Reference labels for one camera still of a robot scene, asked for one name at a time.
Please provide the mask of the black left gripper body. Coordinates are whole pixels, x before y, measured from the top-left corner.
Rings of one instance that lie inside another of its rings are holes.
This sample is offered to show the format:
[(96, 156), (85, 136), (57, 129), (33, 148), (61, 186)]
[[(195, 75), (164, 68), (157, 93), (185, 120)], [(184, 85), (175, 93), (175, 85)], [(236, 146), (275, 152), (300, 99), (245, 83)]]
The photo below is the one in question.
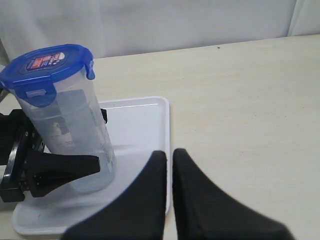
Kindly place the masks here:
[(5, 203), (22, 202), (24, 192), (34, 198), (49, 194), (49, 155), (31, 120), (21, 109), (0, 115), (0, 198)]

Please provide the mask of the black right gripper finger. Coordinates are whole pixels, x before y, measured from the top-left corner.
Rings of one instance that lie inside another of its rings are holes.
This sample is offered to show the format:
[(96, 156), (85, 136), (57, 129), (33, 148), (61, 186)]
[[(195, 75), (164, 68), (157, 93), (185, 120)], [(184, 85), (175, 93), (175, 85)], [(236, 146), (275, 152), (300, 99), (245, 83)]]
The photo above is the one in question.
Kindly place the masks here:
[(106, 124), (108, 122), (108, 114), (106, 109), (100, 109), (104, 123)]
[(100, 172), (99, 157), (94, 155), (60, 155), (30, 151), (24, 174), (34, 198), (41, 198), (74, 180)]

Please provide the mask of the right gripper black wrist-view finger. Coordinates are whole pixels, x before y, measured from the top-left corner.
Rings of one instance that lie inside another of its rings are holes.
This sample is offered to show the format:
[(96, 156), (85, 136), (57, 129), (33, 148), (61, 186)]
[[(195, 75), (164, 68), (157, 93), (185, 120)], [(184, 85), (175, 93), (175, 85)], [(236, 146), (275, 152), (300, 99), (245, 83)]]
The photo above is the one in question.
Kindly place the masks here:
[(167, 157), (154, 151), (132, 184), (112, 203), (68, 228), (63, 240), (161, 240), (167, 197)]
[(235, 200), (214, 184), (188, 152), (173, 152), (172, 194), (179, 240), (292, 240), (281, 222)]

